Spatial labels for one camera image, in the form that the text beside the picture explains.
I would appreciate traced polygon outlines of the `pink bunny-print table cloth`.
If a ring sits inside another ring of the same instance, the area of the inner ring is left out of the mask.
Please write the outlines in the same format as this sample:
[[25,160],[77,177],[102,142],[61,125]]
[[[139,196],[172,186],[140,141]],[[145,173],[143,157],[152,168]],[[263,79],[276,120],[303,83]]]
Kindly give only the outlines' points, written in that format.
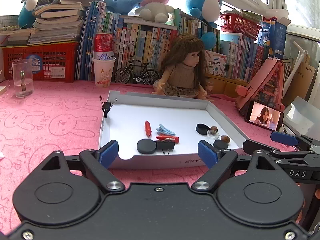
[[[34,93],[24,99],[15,97],[11,82],[1,96],[1,232],[6,234],[19,224],[13,208],[12,194],[47,155],[62,150],[76,155],[88,148],[96,149],[101,124],[101,100],[108,89],[93,82],[34,83]],[[79,122],[77,128],[89,131],[89,136],[52,135],[50,122],[60,114],[76,117],[92,116],[93,120]]]

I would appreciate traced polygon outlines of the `black round cap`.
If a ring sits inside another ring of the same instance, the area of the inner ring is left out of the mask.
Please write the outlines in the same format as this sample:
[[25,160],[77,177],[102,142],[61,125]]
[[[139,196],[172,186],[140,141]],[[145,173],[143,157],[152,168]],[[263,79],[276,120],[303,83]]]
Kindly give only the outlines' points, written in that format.
[[151,139],[141,139],[137,142],[137,151],[144,155],[153,154],[157,149],[157,144]]
[[207,135],[207,131],[209,131],[210,128],[205,124],[197,124],[196,125],[196,132],[200,135]]

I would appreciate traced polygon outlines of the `small red basket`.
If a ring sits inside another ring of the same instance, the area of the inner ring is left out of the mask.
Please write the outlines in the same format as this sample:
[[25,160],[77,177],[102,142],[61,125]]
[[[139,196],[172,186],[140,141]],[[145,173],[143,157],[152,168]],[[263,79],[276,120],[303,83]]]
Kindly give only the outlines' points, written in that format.
[[228,33],[241,33],[252,39],[256,39],[261,26],[236,13],[220,15],[221,30]]

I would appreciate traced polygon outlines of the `black binder clip on box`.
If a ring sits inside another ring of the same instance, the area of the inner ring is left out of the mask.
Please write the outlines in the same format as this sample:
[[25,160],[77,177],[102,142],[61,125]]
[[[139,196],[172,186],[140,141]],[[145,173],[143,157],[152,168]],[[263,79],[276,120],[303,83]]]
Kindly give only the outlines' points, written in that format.
[[106,102],[106,101],[103,100],[103,97],[100,95],[99,96],[99,100],[101,102],[101,107],[102,107],[102,111],[103,111],[104,117],[107,118],[107,115],[108,115],[110,109],[116,103],[117,98],[115,98],[115,100],[112,101],[112,102]]

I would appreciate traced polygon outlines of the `red Budweiser can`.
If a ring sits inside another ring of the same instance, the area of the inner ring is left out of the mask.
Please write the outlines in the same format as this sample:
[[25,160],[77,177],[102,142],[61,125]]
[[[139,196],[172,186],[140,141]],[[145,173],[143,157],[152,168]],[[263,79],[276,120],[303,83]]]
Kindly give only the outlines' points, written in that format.
[[97,33],[94,38],[94,58],[100,61],[114,57],[114,39],[112,33]]

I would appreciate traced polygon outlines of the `black binder clip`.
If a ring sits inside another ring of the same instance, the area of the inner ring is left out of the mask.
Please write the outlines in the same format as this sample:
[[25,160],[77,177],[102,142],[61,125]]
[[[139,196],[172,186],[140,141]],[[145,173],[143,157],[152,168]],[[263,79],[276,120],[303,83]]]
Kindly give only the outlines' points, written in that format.
[[162,151],[163,154],[166,152],[169,153],[170,150],[175,149],[175,142],[173,140],[157,140],[156,143],[156,150]]
[[116,103],[117,98],[115,98],[115,100],[112,101],[112,102],[106,102],[106,101],[103,100],[103,97],[100,95],[99,96],[99,100],[101,102],[101,107],[102,107],[102,111],[103,111],[104,117],[107,118],[107,115],[108,115],[110,109]]

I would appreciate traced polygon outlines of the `white shallow cardboard box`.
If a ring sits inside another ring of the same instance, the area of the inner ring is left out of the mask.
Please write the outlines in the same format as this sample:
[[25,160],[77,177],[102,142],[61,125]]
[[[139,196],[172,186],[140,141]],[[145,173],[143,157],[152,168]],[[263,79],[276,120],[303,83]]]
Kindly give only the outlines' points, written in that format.
[[[112,107],[103,114],[99,146],[111,140],[118,142],[118,152],[110,168],[151,170],[202,166],[197,153],[201,140],[212,143],[226,135],[230,138],[228,148],[241,152],[248,138],[209,101],[119,91],[110,91],[107,101]],[[174,149],[139,153],[137,143],[148,137],[146,122],[151,127],[151,140],[160,135],[161,126],[174,133],[179,138]]]

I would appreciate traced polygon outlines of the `pink white bunny plush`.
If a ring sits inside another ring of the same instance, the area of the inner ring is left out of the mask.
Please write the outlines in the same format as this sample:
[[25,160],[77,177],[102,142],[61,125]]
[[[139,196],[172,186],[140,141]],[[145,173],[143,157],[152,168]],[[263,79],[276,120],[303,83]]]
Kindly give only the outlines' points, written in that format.
[[169,14],[174,12],[174,8],[167,3],[170,0],[143,0],[139,8],[135,10],[135,15],[146,21],[166,23]]

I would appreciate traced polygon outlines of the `brown walnut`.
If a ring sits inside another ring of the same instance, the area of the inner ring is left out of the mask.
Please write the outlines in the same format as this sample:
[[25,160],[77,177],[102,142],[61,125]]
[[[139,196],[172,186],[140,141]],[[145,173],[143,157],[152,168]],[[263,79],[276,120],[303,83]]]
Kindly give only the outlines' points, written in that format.
[[210,130],[216,133],[218,129],[217,129],[217,126],[212,126]]
[[226,142],[227,144],[231,142],[230,137],[227,136],[227,135],[222,135],[222,136],[221,136],[221,140],[224,141],[224,142]]

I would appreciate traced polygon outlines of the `brown-haired doll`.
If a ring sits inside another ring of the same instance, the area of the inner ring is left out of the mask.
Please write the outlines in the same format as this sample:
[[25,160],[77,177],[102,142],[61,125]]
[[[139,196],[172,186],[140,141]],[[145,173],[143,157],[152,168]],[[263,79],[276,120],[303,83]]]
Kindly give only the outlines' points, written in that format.
[[154,94],[206,100],[204,43],[190,34],[176,37],[161,63],[161,78]]

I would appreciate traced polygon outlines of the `stack of books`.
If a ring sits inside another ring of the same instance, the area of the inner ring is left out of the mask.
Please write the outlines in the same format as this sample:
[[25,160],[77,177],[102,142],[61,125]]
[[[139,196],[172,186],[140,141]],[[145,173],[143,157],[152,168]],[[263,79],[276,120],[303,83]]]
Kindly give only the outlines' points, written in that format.
[[103,0],[57,0],[35,10],[29,45],[78,41],[89,5]]

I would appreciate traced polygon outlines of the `red crayon cap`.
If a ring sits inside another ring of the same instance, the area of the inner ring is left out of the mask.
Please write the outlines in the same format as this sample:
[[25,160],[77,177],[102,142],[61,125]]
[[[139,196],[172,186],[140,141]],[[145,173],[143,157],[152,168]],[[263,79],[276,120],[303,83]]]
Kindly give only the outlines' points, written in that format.
[[148,121],[145,121],[145,133],[146,133],[146,136],[148,138],[150,138],[151,135],[152,135],[151,126],[150,126],[150,123]]

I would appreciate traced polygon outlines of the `white paper cup cat print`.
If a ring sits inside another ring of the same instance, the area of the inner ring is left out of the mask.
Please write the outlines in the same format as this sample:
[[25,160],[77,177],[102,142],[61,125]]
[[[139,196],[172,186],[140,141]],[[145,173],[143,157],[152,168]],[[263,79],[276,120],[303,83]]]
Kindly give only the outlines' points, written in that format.
[[93,59],[94,80],[97,87],[107,88],[111,85],[115,61],[115,57],[110,60]]

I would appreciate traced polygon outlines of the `light blue hair clip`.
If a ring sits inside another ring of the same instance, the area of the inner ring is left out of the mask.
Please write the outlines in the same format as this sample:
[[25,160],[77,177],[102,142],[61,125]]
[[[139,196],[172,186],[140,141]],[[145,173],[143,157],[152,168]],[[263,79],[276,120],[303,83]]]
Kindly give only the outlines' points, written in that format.
[[157,132],[159,134],[169,135],[169,136],[175,136],[175,133],[166,127],[164,127],[162,124],[159,124],[159,128],[156,128]]

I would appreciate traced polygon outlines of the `small glass jar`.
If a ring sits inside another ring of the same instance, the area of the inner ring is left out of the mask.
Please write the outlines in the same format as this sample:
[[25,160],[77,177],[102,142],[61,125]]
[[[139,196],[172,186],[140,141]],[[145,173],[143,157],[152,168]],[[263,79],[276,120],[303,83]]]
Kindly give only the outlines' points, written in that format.
[[206,92],[207,96],[210,96],[213,90],[213,83],[209,80],[206,81]]

